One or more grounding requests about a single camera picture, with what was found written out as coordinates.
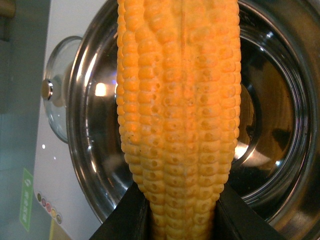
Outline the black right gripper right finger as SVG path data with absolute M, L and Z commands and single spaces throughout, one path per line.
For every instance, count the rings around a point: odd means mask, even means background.
M 284 237 L 226 183 L 215 208 L 215 239 L 283 240 Z

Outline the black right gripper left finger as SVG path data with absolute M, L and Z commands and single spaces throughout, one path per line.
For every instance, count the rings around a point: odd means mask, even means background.
M 136 183 L 90 237 L 91 240 L 149 240 L 150 206 Z

